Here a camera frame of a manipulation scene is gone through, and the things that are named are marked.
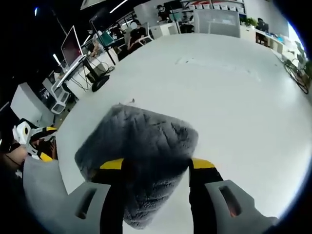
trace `desk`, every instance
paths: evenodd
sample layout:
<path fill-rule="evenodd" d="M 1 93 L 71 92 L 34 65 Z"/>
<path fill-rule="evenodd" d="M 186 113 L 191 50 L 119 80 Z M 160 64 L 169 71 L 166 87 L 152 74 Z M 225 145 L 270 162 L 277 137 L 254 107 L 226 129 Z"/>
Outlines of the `desk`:
<path fill-rule="evenodd" d="M 169 36 L 171 34 L 178 34 L 178 31 L 180 31 L 180 28 L 176 27 L 176 22 L 172 23 L 160 22 L 159 25 L 151 26 L 150 28 L 154 39 L 160 38 L 162 36 Z"/>
<path fill-rule="evenodd" d="M 119 62 L 118 60 L 118 56 L 116 54 L 116 52 L 114 51 L 114 49 L 110 49 L 109 53 L 111 54 L 113 60 L 115 61 L 115 63 L 117 64 Z M 104 69 L 107 70 L 108 67 L 110 66 L 114 66 L 113 62 L 111 61 L 111 59 L 109 58 L 107 52 L 103 52 L 101 53 L 97 58 L 93 59 L 90 62 L 91 67 L 94 69 L 96 67 L 98 67 L 100 64 L 103 63 Z M 88 75 L 90 73 L 90 71 L 87 68 L 83 68 L 80 67 L 73 75 L 72 78 L 70 78 L 69 80 L 66 81 L 66 85 L 67 87 L 70 89 L 70 91 L 80 100 L 83 98 L 83 96 L 85 95 L 86 91 L 83 90 L 82 88 L 80 88 L 75 81 L 79 82 L 82 87 L 86 90 L 90 89 L 92 86 L 92 83 L 88 80 L 88 78 L 85 76 L 84 72 L 86 73 L 86 75 Z"/>
<path fill-rule="evenodd" d="M 270 46 L 271 49 L 277 51 L 280 54 L 283 53 L 285 45 L 282 42 L 280 42 L 278 39 L 272 36 L 269 36 L 265 32 L 262 32 L 258 29 L 252 29 L 252 28 L 245 27 L 242 25 L 240 26 L 240 37 L 242 39 L 255 42 L 256 33 L 264 35 L 268 39 L 268 45 Z"/>
<path fill-rule="evenodd" d="M 264 35 L 269 41 L 268 44 L 270 46 L 271 49 L 277 51 L 278 53 L 282 54 L 283 53 L 283 47 L 285 46 L 281 41 L 279 41 L 278 39 L 276 39 L 273 36 L 269 36 L 268 34 L 266 34 L 265 32 L 262 32 L 258 29 L 255 29 L 256 33 L 262 34 Z"/>
<path fill-rule="evenodd" d="M 223 179 L 254 198 L 263 215 L 281 216 L 296 196 L 311 159 L 312 107 L 268 48 L 212 34 L 148 43 L 119 63 L 99 91 L 86 93 L 75 105 L 57 132 L 68 193 L 84 181 L 76 151 L 112 105 L 132 99 L 139 108 L 189 122 L 199 133 L 194 156 L 213 162 Z M 185 193 L 174 192 L 156 215 L 164 229 L 182 226 L 180 233 L 192 233 L 193 220 L 182 217 Z M 175 200 L 179 196 L 184 202 Z M 173 204 L 176 210 L 166 209 Z"/>

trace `ceiling light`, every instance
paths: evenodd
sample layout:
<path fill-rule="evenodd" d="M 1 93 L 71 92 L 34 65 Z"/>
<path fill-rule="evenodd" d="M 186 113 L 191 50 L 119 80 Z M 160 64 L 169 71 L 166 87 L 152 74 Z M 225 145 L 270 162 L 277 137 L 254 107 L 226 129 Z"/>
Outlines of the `ceiling light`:
<path fill-rule="evenodd" d="M 56 54 L 53 54 L 53 57 L 54 57 L 55 61 L 58 63 L 58 65 L 60 65 L 59 59 L 58 59 L 58 57 L 56 56 Z"/>
<path fill-rule="evenodd" d="M 35 16 L 37 16 L 38 8 L 35 8 Z"/>
<path fill-rule="evenodd" d="M 87 37 L 87 39 L 84 41 L 84 43 L 83 43 L 82 45 L 84 45 L 84 44 L 88 41 L 88 39 L 90 38 L 90 36 L 91 36 L 91 35 L 89 35 L 89 36 Z"/>
<path fill-rule="evenodd" d="M 129 21 L 125 22 L 125 23 L 123 23 L 121 26 L 124 26 L 125 24 L 130 23 L 130 22 L 132 22 L 132 21 L 133 21 L 133 19 L 132 19 L 132 20 L 129 20 Z"/>
<path fill-rule="evenodd" d="M 116 6 L 113 10 L 110 11 L 110 13 L 113 13 L 118 7 L 123 5 L 127 0 L 122 1 L 118 6 Z"/>

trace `potted plant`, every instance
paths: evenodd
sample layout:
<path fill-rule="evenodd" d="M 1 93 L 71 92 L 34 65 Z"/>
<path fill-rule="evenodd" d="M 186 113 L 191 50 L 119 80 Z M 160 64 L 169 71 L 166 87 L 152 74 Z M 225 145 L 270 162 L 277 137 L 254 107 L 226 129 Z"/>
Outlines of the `potted plant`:
<path fill-rule="evenodd" d="M 309 87 L 312 83 L 312 61 L 308 60 L 306 57 L 306 53 L 304 49 L 301 47 L 301 44 L 295 41 L 297 44 L 297 48 L 299 54 L 297 54 L 298 67 L 296 67 L 292 61 L 289 59 L 285 61 L 285 66 L 288 71 L 292 71 L 294 77 L 299 87 L 305 92 L 305 94 L 309 93 Z"/>
<path fill-rule="evenodd" d="M 256 26 L 258 26 L 258 23 L 254 18 L 246 18 L 244 22 L 245 22 L 245 25 L 249 28 L 254 29 Z"/>
<path fill-rule="evenodd" d="M 297 44 L 297 48 L 300 52 L 300 54 L 297 54 L 297 59 L 299 61 L 298 70 L 302 74 L 302 81 L 309 89 L 312 79 L 312 61 L 308 60 L 306 57 L 306 53 L 301 47 L 301 44 L 297 41 L 295 41 L 295 43 Z"/>

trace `gray fluffy cushion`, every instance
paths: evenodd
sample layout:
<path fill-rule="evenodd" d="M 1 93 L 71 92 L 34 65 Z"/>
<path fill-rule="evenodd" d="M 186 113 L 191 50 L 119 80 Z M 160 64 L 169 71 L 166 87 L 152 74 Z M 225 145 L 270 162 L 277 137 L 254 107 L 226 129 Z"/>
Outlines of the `gray fluffy cushion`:
<path fill-rule="evenodd" d="M 120 104 L 111 108 L 75 160 L 87 180 L 106 161 L 136 162 L 124 221 L 143 229 L 180 182 L 197 140 L 198 133 L 182 120 Z"/>

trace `yellow stripe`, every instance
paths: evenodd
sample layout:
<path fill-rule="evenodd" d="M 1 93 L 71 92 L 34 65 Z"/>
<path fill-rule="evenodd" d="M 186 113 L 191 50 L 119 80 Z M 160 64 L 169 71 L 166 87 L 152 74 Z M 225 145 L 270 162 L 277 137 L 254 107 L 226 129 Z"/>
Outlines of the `yellow stripe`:
<path fill-rule="evenodd" d="M 121 169 L 121 165 L 122 165 L 122 161 L 123 161 L 123 158 L 116 159 L 116 160 L 113 160 L 113 161 L 108 161 L 108 162 L 105 162 L 99 168 L 100 169 L 118 169 L 118 170 L 120 170 Z"/>
<path fill-rule="evenodd" d="M 215 167 L 210 161 L 199 159 L 199 158 L 192 158 L 194 169 L 199 168 L 213 168 Z"/>
<path fill-rule="evenodd" d="M 52 128 L 52 127 L 47 127 L 47 131 L 51 131 L 51 130 L 57 130 L 56 128 Z"/>
<path fill-rule="evenodd" d="M 42 159 L 42 161 L 44 162 L 50 162 L 53 161 L 53 159 L 51 159 L 48 155 L 46 155 L 45 153 L 41 153 L 40 158 Z"/>

